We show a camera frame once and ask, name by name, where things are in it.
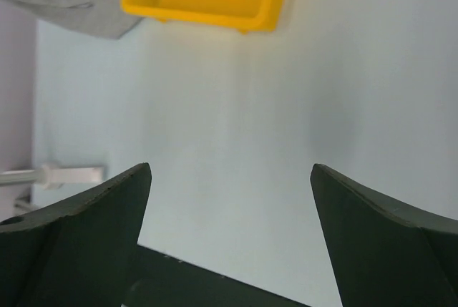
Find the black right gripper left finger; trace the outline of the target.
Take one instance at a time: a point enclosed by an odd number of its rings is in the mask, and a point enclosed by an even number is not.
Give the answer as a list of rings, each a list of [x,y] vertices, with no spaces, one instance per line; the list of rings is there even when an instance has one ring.
[[[150,194],[147,163],[1,222],[2,306],[121,306]]]

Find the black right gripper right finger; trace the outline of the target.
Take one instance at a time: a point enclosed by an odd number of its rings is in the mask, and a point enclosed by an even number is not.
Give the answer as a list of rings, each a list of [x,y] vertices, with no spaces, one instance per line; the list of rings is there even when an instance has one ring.
[[[456,306],[457,221],[321,164],[311,188],[343,306]]]

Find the white clothes rack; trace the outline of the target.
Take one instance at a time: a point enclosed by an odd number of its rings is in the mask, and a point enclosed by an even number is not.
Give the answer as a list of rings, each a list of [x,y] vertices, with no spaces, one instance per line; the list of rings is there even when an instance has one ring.
[[[1,188],[19,185],[38,185],[43,190],[57,190],[70,184],[99,184],[105,179],[104,167],[60,167],[43,164],[41,167],[27,170],[10,170],[1,173]],[[39,207],[31,202],[31,193],[7,195],[1,198],[1,221],[20,216]]]

